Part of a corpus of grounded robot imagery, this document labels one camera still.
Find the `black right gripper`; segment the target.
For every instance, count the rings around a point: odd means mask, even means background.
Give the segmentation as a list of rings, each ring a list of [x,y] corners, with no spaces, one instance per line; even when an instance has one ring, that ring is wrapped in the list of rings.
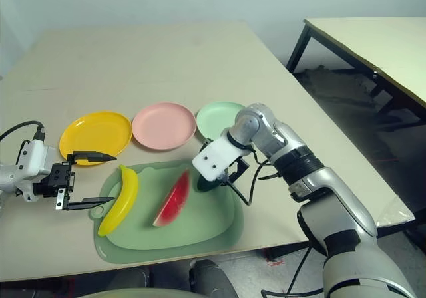
[[[231,186],[244,172],[249,168],[249,164],[243,158],[237,158],[232,164],[236,163],[236,171],[231,174],[223,173],[219,179],[208,181],[203,175],[200,175],[197,181],[199,192],[208,192],[218,186]]]

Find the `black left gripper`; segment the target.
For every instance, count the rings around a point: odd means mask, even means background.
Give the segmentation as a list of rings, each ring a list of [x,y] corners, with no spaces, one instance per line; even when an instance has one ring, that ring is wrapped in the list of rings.
[[[72,165],[77,164],[77,160],[109,162],[116,160],[116,157],[96,151],[74,151],[72,154],[67,155],[67,159],[64,162],[54,163],[49,175],[41,179],[40,182],[33,183],[34,195],[55,198],[55,208],[68,211],[91,209],[114,200],[114,197],[95,197],[83,198],[79,202],[69,201],[69,194],[73,191],[75,179]]]

